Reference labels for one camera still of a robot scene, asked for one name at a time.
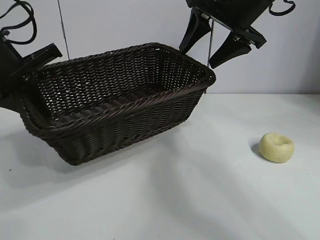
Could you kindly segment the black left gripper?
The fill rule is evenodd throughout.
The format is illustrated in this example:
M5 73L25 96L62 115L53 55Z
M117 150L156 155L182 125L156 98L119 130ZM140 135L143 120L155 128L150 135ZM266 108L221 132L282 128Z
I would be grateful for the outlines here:
M22 57L9 40L3 37L0 40L0 107L17 110L19 91L26 83L26 91L31 103L42 117L48 120L48 106L40 91L36 74L31 71L60 57L62 53L54 43Z

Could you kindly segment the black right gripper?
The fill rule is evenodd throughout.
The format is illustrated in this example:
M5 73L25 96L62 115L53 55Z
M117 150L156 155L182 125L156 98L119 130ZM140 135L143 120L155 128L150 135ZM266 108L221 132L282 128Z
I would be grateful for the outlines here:
M188 0L186 3L192 9L186 32L179 45L182 54L186 54L198 40L210 32L210 18L241 36L226 38L209 59L212 69L248 54L252 50L251 43L259 49L267 42L251 25L269 8L268 0Z

